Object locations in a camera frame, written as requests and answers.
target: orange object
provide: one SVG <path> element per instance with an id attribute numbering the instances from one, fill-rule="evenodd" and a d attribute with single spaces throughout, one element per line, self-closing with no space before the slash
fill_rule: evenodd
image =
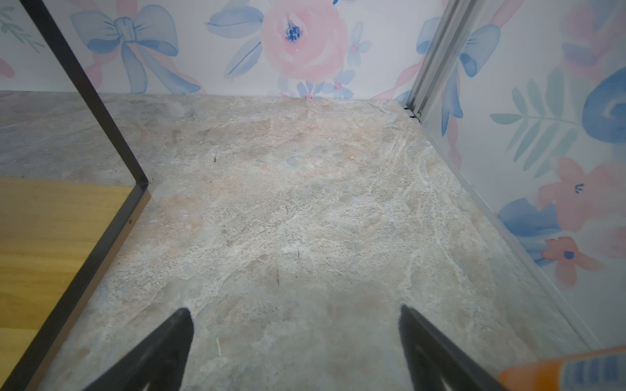
<path id="1" fill-rule="evenodd" d="M 626 390 L 626 345 L 516 365 L 499 381 L 511 391 Z"/>

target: green leafy branch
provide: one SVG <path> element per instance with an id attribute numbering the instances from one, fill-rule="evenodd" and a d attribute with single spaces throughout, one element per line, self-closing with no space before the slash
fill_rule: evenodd
<path id="1" fill-rule="evenodd" d="M 526 157 L 526 161 L 523 165 L 523 171 L 530 169 L 537 162 L 537 160 L 543 156 L 552 140 L 556 137 L 561 126 L 570 128 L 561 137 L 557 145 L 554 146 L 554 148 L 552 148 L 552 150 L 548 153 L 543 160 L 543 163 L 539 166 L 539 169 L 537 169 L 535 178 L 538 178 L 541 175 L 549 173 L 553 169 L 552 161 L 555 158 L 565 156 L 567 154 L 567 151 L 570 149 L 578 136 L 580 122 L 569 121 L 562 118 L 563 102 L 565 97 L 565 76 L 559 67 L 550 72 L 546 86 L 545 102 L 550 109 L 552 116 L 549 116 L 546 112 L 546 108 L 541 98 L 539 85 L 537 85 L 537 82 L 534 79 L 528 81 L 526 85 L 526 93 L 528 94 L 528 99 L 530 100 L 531 105 L 538 113 L 538 116 L 528 114 L 526 99 L 517 87 L 513 88 L 511 93 L 513 95 L 513 102 L 515 103 L 517 110 L 520 111 L 520 114 L 491 114 L 491 119 L 502 125 L 512 124 L 521 120 L 519 127 L 515 133 L 513 133 L 513 137 L 505 149 L 505 152 L 507 152 L 519 142 L 513 161 L 518 161 L 524 152 L 526 152 L 526 150 L 533 144 L 541 132 L 542 125 L 544 123 L 549 123 L 545 131 L 543 131 L 541 136 L 539 136 L 539 139 L 530 151 L 530 154 Z M 528 125 L 531 120 L 535 122 L 529 128 Z"/>
<path id="2" fill-rule="evenodd" d="M 15 10 L 15 7 L 2 7 L 0 8 L 0 16 L 4 19 L 12 21 L 13 18 L 11 17 L 11 15 L 9 15 L 9 13 L 14 10 Z M 19 27 L 17 24 L 9 23 L 7 21 L 0 19 L 0 31 L 2 31 L 3 33 L 13 34 L 13 36 L 17 38 L 18 41 L 20 41 L 21 43 L 28 43 L 31 46 L 31 48 L 33 48 L 37 53 L 39 53 L 38 46 L 40 48 L 45 47 L 39 42 L 33 41 L 31 39 L 32 35 L 25 33 L 24 30 L 21 27 Z"/>

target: barcode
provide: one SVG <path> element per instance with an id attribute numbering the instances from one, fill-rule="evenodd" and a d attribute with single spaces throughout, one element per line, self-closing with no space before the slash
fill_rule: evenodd
<path id="1" fill-rule="evenodd" d="M 566 363 L 561 390 L 623 390 L 626 388 L 626 352 Z"/>

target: bow knot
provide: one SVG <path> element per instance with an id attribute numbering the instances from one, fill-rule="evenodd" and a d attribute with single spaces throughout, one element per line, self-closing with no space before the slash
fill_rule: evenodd
<path id="1" fill-rule="evenodd" d="M 74 28 L 87 48 L 96 54 L 106 54 L 121 45 L 121 59 L 133 94 L 142 94 L 148 87 L 143 64 L 129 44 L 136 44 L 143 62 L 172 94 L 183 95 L 198 91 L 200 86 L 189 83 L 164 67 L 147 48 L 165 54 L 178 55 L 178 38 L 174 19 L 161 6 L 145 6 L 135 20 L 126 16 L 113 21 L 99 11 L 81 11 L 70 16 Z"/>

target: wood grain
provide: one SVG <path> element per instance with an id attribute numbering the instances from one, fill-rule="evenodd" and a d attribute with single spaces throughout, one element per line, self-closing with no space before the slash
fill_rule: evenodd
<path id="1" fill-rule="evenodd" d="M 0 384 L 131 189 L 0 178 Z"/>

